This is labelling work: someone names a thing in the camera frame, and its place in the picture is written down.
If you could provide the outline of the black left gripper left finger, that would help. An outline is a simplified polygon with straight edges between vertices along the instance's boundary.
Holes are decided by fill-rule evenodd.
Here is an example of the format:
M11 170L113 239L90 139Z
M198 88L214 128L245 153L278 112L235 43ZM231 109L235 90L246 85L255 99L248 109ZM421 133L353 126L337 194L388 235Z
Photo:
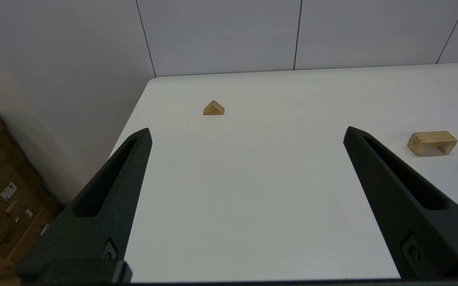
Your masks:
M152 146L131 134L17 264L22 282L127 284L124 260Z

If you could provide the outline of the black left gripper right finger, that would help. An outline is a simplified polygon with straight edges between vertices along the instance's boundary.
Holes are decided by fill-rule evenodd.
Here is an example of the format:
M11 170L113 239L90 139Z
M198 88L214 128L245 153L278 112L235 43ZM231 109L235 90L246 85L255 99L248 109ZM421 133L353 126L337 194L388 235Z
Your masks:
M401 278L458 278L458 204L369 133L343 139Z

